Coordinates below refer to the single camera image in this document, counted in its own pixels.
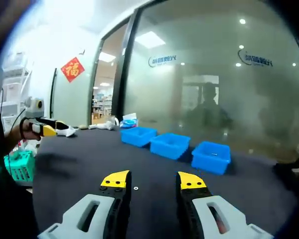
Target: red decoration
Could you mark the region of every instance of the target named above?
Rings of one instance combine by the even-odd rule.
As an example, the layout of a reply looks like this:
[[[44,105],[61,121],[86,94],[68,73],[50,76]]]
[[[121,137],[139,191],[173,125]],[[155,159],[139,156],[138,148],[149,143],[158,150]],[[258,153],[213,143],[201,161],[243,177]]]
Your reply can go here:
[[[61,68],[66,79],[71,83],[78,75],[80,75],[84,68],[79,62],[78,58],[74,57],[65,66]]]

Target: person's hand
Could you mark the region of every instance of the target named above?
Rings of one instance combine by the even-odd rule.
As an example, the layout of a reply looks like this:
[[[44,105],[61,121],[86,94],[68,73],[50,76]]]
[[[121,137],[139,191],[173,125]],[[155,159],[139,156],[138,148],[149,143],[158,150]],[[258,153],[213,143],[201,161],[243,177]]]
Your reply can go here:
[[[20,134],[20,125],[17,127],[17,130]],[[26,119],[24,122],[23,122],[23,125],[22,125],[22,129],[23,129],[23,136],[25,139],[28,139],[28,140],[31,140],[31,139],[36,139],[36,140],[41,140],[41,137],[40,135],[34,133],[30,127],[30,124],[29,124],[29,121]]]

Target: ceiling light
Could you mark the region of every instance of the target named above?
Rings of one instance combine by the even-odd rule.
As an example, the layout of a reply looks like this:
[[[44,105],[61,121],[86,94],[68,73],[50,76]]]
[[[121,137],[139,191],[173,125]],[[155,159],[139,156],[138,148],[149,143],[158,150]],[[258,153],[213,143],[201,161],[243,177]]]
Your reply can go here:
[[[101,61],[105,61],[105,62],[111,62],[115,59],[116,57],[115,56],[112,56],[110,54],[107,54],[107,53],[104,53],[104,52],[101,52],[100,53],[100,56],[99,56],[99,60]]]
[[[102,83],[100,84],[100,86],[110,86],[110,83],[102,82]]]
[[[162,39],[159,38],[159,36],[157,36],[152,31],[136,37],[135,41],[148,49],[166,44]]]

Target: person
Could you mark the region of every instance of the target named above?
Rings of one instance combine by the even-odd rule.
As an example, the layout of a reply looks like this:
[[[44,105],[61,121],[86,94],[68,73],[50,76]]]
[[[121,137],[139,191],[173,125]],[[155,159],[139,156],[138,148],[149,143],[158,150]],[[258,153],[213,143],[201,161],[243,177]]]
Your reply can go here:
[[[204,102],[197,105],[187,114],[188,123],[195,127],[228,128],[232,120],[227,113],[216,104],[216,87],[207,82],[202,87]]]
[[[30,0],[0,1],[0,52],[14,24],[30,6]],[[36,238],[38,228],[32,206],[32,194],[18,186],[6,170],[3,157],[22,140],[20,127],[25,139],[40,140],[30,130],[29,122],[16,125],[4,134],[0,118],[0,238]]]

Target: white cloth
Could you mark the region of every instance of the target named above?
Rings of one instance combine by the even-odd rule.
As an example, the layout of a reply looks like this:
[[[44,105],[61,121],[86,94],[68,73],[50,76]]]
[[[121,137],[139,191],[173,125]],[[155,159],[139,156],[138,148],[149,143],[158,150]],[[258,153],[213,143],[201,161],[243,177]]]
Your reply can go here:
[[[110,121],[106,121],[106,123],[98,123],[98,124],[89,125],[89,129],[99,128],[99,129],[112,130],[114,128],[114,126],[115,126],[114,123],[112,123]]]
[[[76,131],[75,128],[73,128],[72,126],[69,126],[67,129],[57,129],[56,134],[58,136],[70,137],[70,136],[74,135],[75,131]]]

